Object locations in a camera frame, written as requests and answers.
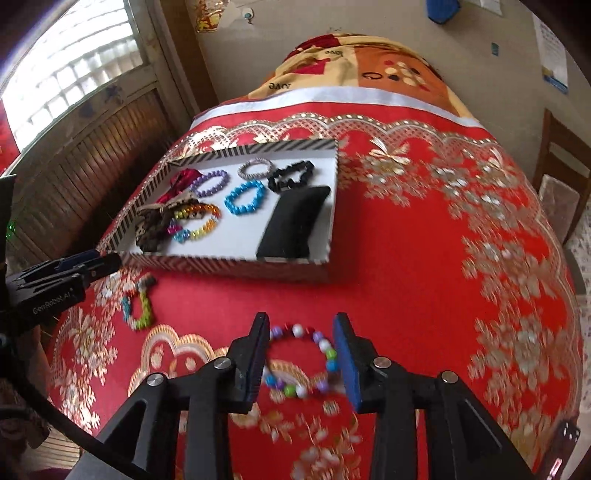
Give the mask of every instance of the colorful bead bracelet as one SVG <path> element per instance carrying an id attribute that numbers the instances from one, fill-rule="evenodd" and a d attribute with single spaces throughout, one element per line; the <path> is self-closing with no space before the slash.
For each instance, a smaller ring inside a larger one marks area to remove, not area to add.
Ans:
<path id="1" fill-rule="evenodd" d="M 248 205 L 234 205 L 234 200 L 236 200 L 240 195 L 242 195 L 245 191 L 250 189 L 257 189 L 256 196 L 254 200 Z M 265 198 L 267 191 L 265 190 L 265 186 L 259 180 L 250 180 L 246 183 L 243 183 L 239 187 L 236 187 L 230 195 L 226 197 L 225 205 L 230 213 L 233 215 L 244 215 L 245 213 L 253 213 L 261 207 L 261 203 Z"/>
<path id="2" fill-rule="evenodd" d="M 154 311 L 148 298 L 148 288 L 156 283 L 156 279 L 151 273 L 141 277 L 133 287 L 124 290 L 121 297 L 121 310 L 123 311 L 123 320 L 132 330 L 143 330 L 154 323 Z M 139 319 L 131 316 L 131 300 L 139 294 L 142 303 L 142 315 Z"/>
<path id="3" fill-rule="evenodd" d="M 222 179 L 217 185 L 215 185 L 214 187 L 211 187 L 210 189 L 199 190 L 199 187 L 201 185 L 203 185 L 209 179 L 212 179 L 214 177 L 221 177 Z M 226 185 L 228 185 L 228 182 L 230 182 L 230 174 L 227 171 L 215 170 L 215 171 L 211 171 L 211 172 L 208 172 L 208 173 L 200 176 L 197 180 L 195 180 L 190 185 L 189 190 L 191 190 L 191 192 L 193 192 L 193 194 L 197 198 L 210 197 L 211 195 L 214 195 L 215 193 L 219 192 L 220 190 L 223 190 L 226 187 Z"/>
<path id="4" fill-rule="evenodd" d="M 304 328 L 299 323 L 295 325 L 285 325 L 281 327 L 273 327 L 269 336 L 270 342 L 277 341 L 281 338 L 303 338 L 312 340 L 320 351 L 326 355 L 326 372 L 328 376 L 338 374 L 339 364 L 337 362 L 336 350 L 330 344 L 330 341 L 324 338 L 321 332 L 314 330 L 313 328 Z M 326 380 L 320 380 L 313 385 L 311 392 L 308 388 L 302 384 L 288 384 L 281 378 L 277 378 L 268 367 L 264 367 L 262 373 L 262 379 L 265 385 L 274 390 L 280 390 L 288 398 L 306 398 L 309 394 L 311 395 L 323 395 L 330 391 L 330 385 Z"/>
<path id="5" fill-rule="evenodd" d="M 266 165 L 267 169 L 259 173 L 246 173 L 246 169 L 253 165 Z M 238 169 L 238 176 L 244 180 L 264 180 L 268 179 L 274 170 L 275 165 L 273 165 L 270 160 L 267 160 L 266 158 L 255 158 L 240 166 Z"/>
<path id="6" fill-rule="evenodd" d="M 188 219 L 198 212 L 210 213 L 212 215 L 212 217 L 201 228 L 191 231 L 181 227 L 178 224 L 179 220 Z M 173 236 L 174 240 L 180 244 L 183 244 L 189 239 L 197 240 L 210 233 L 217 226 L 217 223 L 221 218 L 222 213 L 215 205 L 198 203 L 197 205 L 191 205 L 190 207 L 186 207 L 182 210 L 174 212 L 174 218 L 170 220 L 170 224 L 168 226 L 168 233 Z"/>

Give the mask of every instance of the red tablecloth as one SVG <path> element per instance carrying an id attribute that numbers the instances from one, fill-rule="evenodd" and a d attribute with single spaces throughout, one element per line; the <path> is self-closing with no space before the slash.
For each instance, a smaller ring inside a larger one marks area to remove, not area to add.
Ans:
<path id="1" fill-rule="evenodd" d="M 535 192 L 477 122 L 395 94 L 369 105 L 358 91 L 345 103 L 309 101 L 300 90 L 281 105 L 268 99 L 260 111 L 213 116 L 152 172 L 178 153 L 337 138 L 333 282 L 156 271 L 157 324 L 144 332 L 125 325 L 119 304 L 141 272 L 97 282 L 60 323 L 52 351 L 52 397 L 70 418 L 97 432 L 146 375 L 194 371 L 244 335 L 258 311 L 272 325 L 325 333 L 346 312 L 406 369 L 456 371 L 528 463 L 539 461 L 556 424 L 577 413 L 581 358 L 561 248 Z M 285 343 L 271 357 L 299 382 L 322 370 L 312 345 Z M 234 471 L 245 480 L 367 478 L 373 434 L 373 419 L 354 415 L 341 393 L 286 400 L 262 387 L 253 411 L 232 417 Z"/>

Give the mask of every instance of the silver bracelet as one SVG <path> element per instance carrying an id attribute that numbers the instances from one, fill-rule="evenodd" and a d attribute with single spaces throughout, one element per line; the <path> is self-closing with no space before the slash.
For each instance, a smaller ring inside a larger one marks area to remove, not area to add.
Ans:
<path id="1" fill-rule="evenodd" d="M 260 173 L 246 173 L 246 169 L 253 165 L 266 165 L 268 168 Z M 275 171 L 275 165 L 266 158 L 254 158 L 241 165 L 238 169 L 238 176 L 244 180 L 264 180 L 269 178 Z"/>

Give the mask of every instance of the beaded bracelet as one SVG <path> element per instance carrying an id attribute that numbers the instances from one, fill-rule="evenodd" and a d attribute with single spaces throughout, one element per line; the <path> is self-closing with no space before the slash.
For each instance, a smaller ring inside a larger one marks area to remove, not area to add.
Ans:
<path id="1" fill-rule="evenodd" d="M 299 323 L 296 325 L 285 325 L 283 328 L 273 327 L 269 335 L 269 340 L 270 342 L 273 342 L 291 336 L 312 340 L 318 345 L 320 351 L 326 355 L 327 373 L 329 375 L 334 375 L 339 372 L 339 364 L 336 360 L 336 350 L 332 347 L 330 341 L 324 338 L 324 335 L 321 332 L 318 332 L 313 328 L 305 329 Z M 308 396 L 308 388 L 305 385 L 288 384 L 281 378 L 277 378 L 266 366 L 263 368 L 262 378 L 267 387 L 273 388 L 274 390 L 281 390 L 288 398 L 306 398 Z M 330 385 L 326 380 L 321 380 L 317 382 L 311 390 L 312 395 L 327 394 L 330 391 Z"/>
<path id="2" fill-rule="evenodd" d="M 181 227 L 178 224 L 179 220 L 185 220 L 187 218 L 190 218 L 198 212 L 212 214 L 212 217 L 201 228 L 191 231 Z M 173 236 L 173 239 L 175 241 L 177 241 L 180 244 L 183 244 L 189 239 L 197 240 L 210 233 L 215 227 L 217 227 L 217 224 L 221 218 L 222 213 L 220 209 L 217 208 L 215 205 L 199 203 L 197 205 L 192 205 L 190 207 L 186 207 L 182 210 L 174 212 L 174 218 L 170 220 L 170 224 L 168 226 L 168 233 Z"/>
<path id="3" fill-rule="evenodd" d="M 246 173 L 246 169 L 253 165 L 266 165 L 267 169 L 259 173 Z M 238 176 L 244 180 L 264 180 L 268 179 L 274 170 L 275 165 L 273 165 L 270 160 L 267 160 L 266 158 L 255 158 L 240 166 L 238 169 Z"/>
<path id="4" fill-rule="evenodd" d="M 296 171 L 304 170 L 300 176 L 299 181 L 293 179 L 279 180 L 280 177 L 285 177 Z M 281 193 L 288 189 L 299 189 L 308 185 L 308 182 L 314 174 L 314 164 L 311 161 L 300 161 L 288 166 L 284 169 L 275 170 L 273 175 L 269 178 L 269 189 L 275 193 Z"/>
<path id="5" fill-rule="evenodd" d="M 209 179 L 212 179 L 214 177 L 221 177 L 222 179 L 221 179 L 220 183 L 215 185 L 215 187 L 211 187 L 210 189 L 207 189 L 207 190 L 203 190 L 203 191 L 198 190 L 198 188 L 201 185 L 203 185 Z M 201 177 L 199 177 L 197 180 L 195 180 L 189 186 L 189 190 L 191 190 L 191 192 L 193 192 L 193 194 L 197 198 L 210 197 L 211 195 L 219 192 L 220 190 L 223 190 L 226 187 L 226 185 L 228 185 L 228 182 L 230 182 L 230 174 L 227 171 L 215 170 L 215 171 L 208 172 L 208 173 L 202 175 Z"/>
<path id="6" fill-rule="evenodd" d="M 154 311 L 148 298 L 148 288 L 156 283 L 156 279 L 151 273 L 141 277 L 133 287 L 124 290 L 121 297 L 121 310 L 123 311 L 123 320 L 132 330 L 143 330 L 154 323 Z M 139 294 L 142 303 L 142 315 L 139 319 L 131 316 L 131 299 Z"/>
<path id="7" fill-rule="evenodd" d="M 234 200 L 236 200 L 245 191 L 250 189 L 257 189 L 257 193 L 254 200 L 248 205 L 240 205 L 239 207 L 234 205 Z M 261 203 L 264 200 L 266 194 L 267 191 L 265 190 L 265 186 L 262 184 L 262 182 L 260 182 L 259 180 L 250 180 L 232 190 L 230 195 L 226 197 L 226 201 L 224 202 L 224 204 L 226 205 L 226 208 L 230 210 L 230 213 L 232 213 L 233 215 L 244 215 L 245 213 L 253 213 L 261 207 Z"/>

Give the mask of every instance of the window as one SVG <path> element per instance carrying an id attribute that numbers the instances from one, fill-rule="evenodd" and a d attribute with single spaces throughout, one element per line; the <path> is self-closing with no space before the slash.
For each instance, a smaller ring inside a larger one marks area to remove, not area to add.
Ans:
<path id="1" fill-rule="evenodd" d="M 79 0 L 35 42 L 2 96 L 23 149 L 76 102 L 142 64 L 124 0 Z"/>

